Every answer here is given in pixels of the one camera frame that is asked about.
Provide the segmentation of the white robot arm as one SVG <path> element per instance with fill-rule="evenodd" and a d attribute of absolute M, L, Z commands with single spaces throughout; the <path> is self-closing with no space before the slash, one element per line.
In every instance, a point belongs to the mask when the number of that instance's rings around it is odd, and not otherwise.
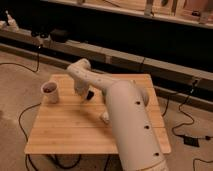
<path fill-rule="evenodd" d="M 169 171 L 147 114 L 149 96 L 144 88 L 134 81 L 92 72 L 87 59 L 70 64 L 67 72 L 74 79 L 77 94 L 86 94 L 89 86 L 104 93 L 124 171 Z"/>

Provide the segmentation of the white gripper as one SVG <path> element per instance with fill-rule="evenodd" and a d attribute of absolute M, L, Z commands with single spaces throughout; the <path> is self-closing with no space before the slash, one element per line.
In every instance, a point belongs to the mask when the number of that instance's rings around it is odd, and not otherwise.
<path fill-rule="evenodd" d="M 88 93 L 87 97 L 86 97 L 87 100 L 91 100 L 93 98 L 93 96 L 94 96 L 94 92 L 93 91 L 89 91 L 88 92 L 89 85 L 86 82 L 84 82 L 84 81 L 82 81 L 80 79 L 75 79 L 74 80 L 74 90 L 80 96 L 86 95 Z"/>

